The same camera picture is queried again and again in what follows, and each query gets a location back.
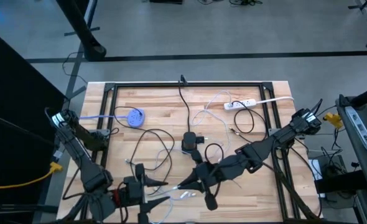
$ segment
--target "power strip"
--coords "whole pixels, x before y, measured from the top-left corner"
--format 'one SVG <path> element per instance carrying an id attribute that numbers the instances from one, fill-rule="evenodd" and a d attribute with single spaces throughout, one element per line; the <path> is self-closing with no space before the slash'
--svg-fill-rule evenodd
<path id="1" fill-rule="evenodd" d="M 251 108 L 257 105 L 257 101 L 254 99 L 250 99 L 250 100 L 241 100 L 240 102 L 242 102 L 244 105 L 247 106 L 247 108 Z M 237 111 L 240 109 L 243 109 L 244 106 L 241 103 L 238 102 L 234 102 L 233 104 L 231 103 L 224 103 L 223 104 L 223 108 L 226 111 Z"/>

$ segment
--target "wooden table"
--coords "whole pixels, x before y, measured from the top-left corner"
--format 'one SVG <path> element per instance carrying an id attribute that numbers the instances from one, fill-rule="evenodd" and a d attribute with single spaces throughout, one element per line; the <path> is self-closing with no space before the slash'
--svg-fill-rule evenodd
<path id="1" fill-rule="evenodd" d="M 89 83 L 85 95 L 81 116 L 97 115 L 100 110 L 101 99 L 103 96 L 103 88 L 105 83 Z M 288 82 L 273 82 L 276 97 L 291 96 Z M 233 99 L 245 100 L 254 98 L 260 100 L 259 89 L 255 87 L 185 87 L 182 89 L 183 97 L 186 99 L 190 107 L 192 116 L 202 109 L 205 105 L 220 91 L 228 90 Z M 111 94 L 108 96 L 108 104 L 110 105 Z M 227 94 L 221 94 L 209 107 L 209 109 L 217 116 L 225 120 L 228 126 L 234 127 L 233 116 L 234 112 L 227 113 L 223 109 L 223 103 L 229 101 Z M 144 129 L 160 128 L 168 131 L 175 139 L 176 149 L 180 149 L 182 135 L 187 131 L 187 109 L 179 97 L 177 88 L 119 88 L 118 89 L 118 106 L 133 106 L 142 108 L 146 114 Z M 295 113 L 294 103 L 291 100 L 282 100 L 277 102 L 279 116 L 282 126 L 286 125 L 291 115 Z M 272 114 L 271 105 L 268 105 L 269 112 Z M 262 106 L 257 106 L 253 110 L 259 114 L 262 113 Z M 116 114 L 127 114 L 129 110 L 119 108 Z M 242 112 L 237 117 L 237 122 L 242 130 L 249 130 L 251 127 L 251 118 L 247 112 Z M 251 134 L 245 134 L 249 140 L 255 141 L 262 139 L 265 132 L 265 127 L 262 120 L 254 115 L 255 127 Z M 81 120 L 80 124 L 87 129 L 96 129 L 97 119 Z M 117 122 L 113 122 L 113 127 L 119 127 L 120 132 L 112 135 L 109 145 L 108 162 L 106 168 L 111 172 L 114 182 L 112 188 L 116 188 L 122 181 L 123 177 L 130 176 L 130 167 L 124 162 L 124 159 L 130 158 L 135 145 L 142 134 L 142 131 L 133 130 L 121 127 Z M 199 136 L 205 136 L 208 140 L 205 144 L 198 145 L 198 150 L 203 154 L 206 145 L 217 142 L 226 147 L 227 137 L 225 126 L 221 121 L 212 118 L 207 114 L 200 125 L 192 127 L 192 131 Z M 234 150 L 246 144 L 239 136 L 229 132 L 231 138 L 231 147 L 229 154 L 234 154 Z M 166 134 L 160 133 L 160 136 L 165 141 L 167 147 L 172 145 L 172 141 Z M 305 149 L 300 144 L 296 143 L 294 148 L 305 158 L 307 155 Z M 136 156 L 135 163 L 143 163 L 145 167 L 153 168 L 155 166 L 156 154 L 163 149 L 162 144 L 153 134 L 146 134 L 140 143 Z M 159 162 L 165 157 L 166 152 L 160 154 Z M 192 171 L 195 163 L 190 157 L 183 155 L 179 151 L 172 151 L 173 159 L 172 171 L 167 179 L 169 185 L 164 187 L 165 190 L 176 186 Z M 215 162 L 219 156 L 214 157 L 211 161 Z M 307 168 L 306 164 L 294 154 L 289 154 L 291 172 L 295 184 L 295 189 L 302 197 L 304 202 L 311 208 L 314 213 L 318 213 L 319 202 L 315 185 L 312 178 L 312 173 Z M 265 160 L 268 164 L 271 163 L 271 158 Z M 167 172 L 169 163 L 164 164 L 157 172 L 148 172 L 149 177 L 157 180 L 162 180 Z M 64 189 L 71 180 L 77 167 L 73 161 L 70 161 L 67 177 L 65 180 Z M 218 209 L 209 211 L 206 208 L 203 195 L 199 192 L 194 198 L 174 202 L 172 212 L 165 222 L 280 222 L 282 221 L 281 211 L 279 208 L 279 199 L 276 190 L 276 181 L 274 174 L 266 167 L 262 167 L 254 174 L 244 172 L 244 174 L 233 181 L 222 183 L 220 192 L 217 196 Z M 73 181 L 72 187 L 68 193 L 74 194 L 83 191 L 80 181 L 80 175 Z M 172 192 L 173 197 L 179 197 L 184 190 Z M 285 190 L 286 203 L 289 214 L 292 217 L 292 209 L 287 191 Z M 77 198 L 70 200 L 62 200 L 60 202 L 58 218 L 62 218 L 68 213 L 71 207 L 77 201 Z M 149 214 L 149 219 L 153 222 L 158 222 L 166 215 L 170 207 L 170 202 L 166 201 L 152 210 Z M 137 213 L 139 207 L 129 207 L 128 222 L 137 223 Z M 108 217 L 105 222 L 119 222 L 118 210 Z"/>

